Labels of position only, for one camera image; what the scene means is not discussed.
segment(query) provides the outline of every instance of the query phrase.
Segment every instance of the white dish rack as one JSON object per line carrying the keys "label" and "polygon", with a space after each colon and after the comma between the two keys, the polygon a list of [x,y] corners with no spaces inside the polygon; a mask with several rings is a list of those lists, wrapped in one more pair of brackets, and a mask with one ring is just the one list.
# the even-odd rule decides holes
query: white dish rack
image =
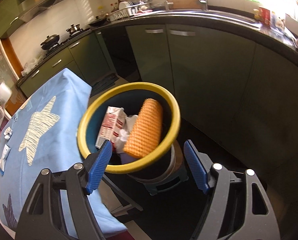
{"label": "white dish rack", "polygon": [[137,11],[140,9],[141,6],[145,5],[148,7],[150,3],[140,3],[132,6],[127,6],[121,10],[115,11],[108,15],[107,20],[109,22],[113,22],[122,18],[130,17],[137,13]]}

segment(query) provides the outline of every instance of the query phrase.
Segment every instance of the metal screw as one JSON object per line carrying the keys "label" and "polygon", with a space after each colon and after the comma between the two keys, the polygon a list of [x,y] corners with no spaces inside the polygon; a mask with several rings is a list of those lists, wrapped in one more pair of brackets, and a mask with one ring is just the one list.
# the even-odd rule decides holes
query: metal screw
{"label": "metal screw", "polygon": [[222,169],[222,165],[220,163],[214,163],[212,165],[212,167],[215,169],[215,170],[221,170]]}
{"label": "metal screw", "polygon": [[48,169],[43,169],[43,170],[41,171],[41,174],[42,174],[42,175],[47,175],[47,174],[49,174],[49,170],[48,170]]}
{"label": "metal screw", "polygon": [[246,173],[249,175],[249,176],[253,176],[255,174],[254,170],[252,169],[247,169],[246,170]]}
{"label": "metal screw", "polygon": [[80,169],[82,169],[83,164],[82,163],[76,163],[76,164],[73,165],[73,167],[74,167],[75,170],[80,170]]}

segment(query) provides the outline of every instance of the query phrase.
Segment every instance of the yellow rim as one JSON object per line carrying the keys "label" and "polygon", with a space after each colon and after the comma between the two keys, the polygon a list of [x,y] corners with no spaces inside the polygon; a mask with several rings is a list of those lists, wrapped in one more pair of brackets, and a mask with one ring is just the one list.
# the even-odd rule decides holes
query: yellow rim
{"label": "yellow rim", "polygon": [[150,90],[157,94],[160,94],[169,104],[172,114],[171,119],[171,125],[170,129],[165,136],[165,138],[162,140],[162,142],[158,145],[158,147],[151,152],[149,155],[135,161],[132,163],[127,163],[123,165],[108,165],[106,168],[106,172],[109,173],[130,173],[134,171],[138,171],[144,167],[149,166],[150,164],[157,161],[159,158],[161,158],[171,147],[171,144],[175,141],[179,128],[180,128],[180,109],[178,106],[178,103],[174,96],[165,88],[158,86],[156,84],[152,83],[146,83],[146,82],[134,82],[134,83],[128,83],[124,84],[118,87],[115,87],[100,97],[98,97],[87,109],[85,114],[82,116],[82,119],[79,124],[78,133],[77,133],[77,141],[78,141],[78,147],[80,150],[81,155],[84,158],[87,158],[87,156],[90,153],[87,143],[86,143],[86,131],[89,124],[89,121],[93,115],[93,113],[100,107],[105,101],[107,101],[109,98],[120,94],[125,91],[129,90],[137,90],[137,89],[143,89],[143,90]]}

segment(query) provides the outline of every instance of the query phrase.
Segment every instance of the black countertop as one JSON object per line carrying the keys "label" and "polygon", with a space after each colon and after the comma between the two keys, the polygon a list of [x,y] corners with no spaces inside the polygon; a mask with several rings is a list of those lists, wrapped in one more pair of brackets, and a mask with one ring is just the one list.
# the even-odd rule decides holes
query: black countertop
{"label": "black countertop", "polygon": [[66,44],[60,46],[57,50],[52,52],[44,58],[34,69],[32,69],[25,77],[18,80],[17,86],[20,86],[34,71],[36,71],[42,64],[53,57],[75,41],[82,37],[89,35],[91,32],[101,32],[103,29],[113,28],[116,26],[131,26],[131,25],[150,25],[150,24],[181,24],[194,25],[210,29],[216,29],[228,33],[232,33],[271,49],[272,51],[282,55],[290,62],[298,66],[298,50],[293,45],[292,41],[287,37],[276,35],[270,28],[257,23],[255,25],[242,24],[239,21],[231,21],[226,17],[218,18],[215,15],[206,15],[196,12],[153,12],[140,17],[130,17],[117,20],[101,27],[91,27],[87,32],[77,35]]}

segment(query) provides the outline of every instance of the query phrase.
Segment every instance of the blue tablecloth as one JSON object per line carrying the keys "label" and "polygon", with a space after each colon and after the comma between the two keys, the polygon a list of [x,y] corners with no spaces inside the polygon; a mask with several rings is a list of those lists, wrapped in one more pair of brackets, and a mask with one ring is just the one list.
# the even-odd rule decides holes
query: blue tablecloth
{"label": "blue tablecloth", "polygon": [[[0,159],[4,145],[11,150],[0,173],[0,218],[15,231],[22,207],[39,172],[49,168],[64,171],[82,162],[76,142],[80,119],[87,109],[91,87],[68,69],[62,70],[30,98],[4,127],[0,138]],[[11,127],[7,141],[3,132]],[[126,230],[102,204],[98,190],[88,196],[97,222],[106,237]],[[77,237],[66,191],[61,191],[68,233]]]}

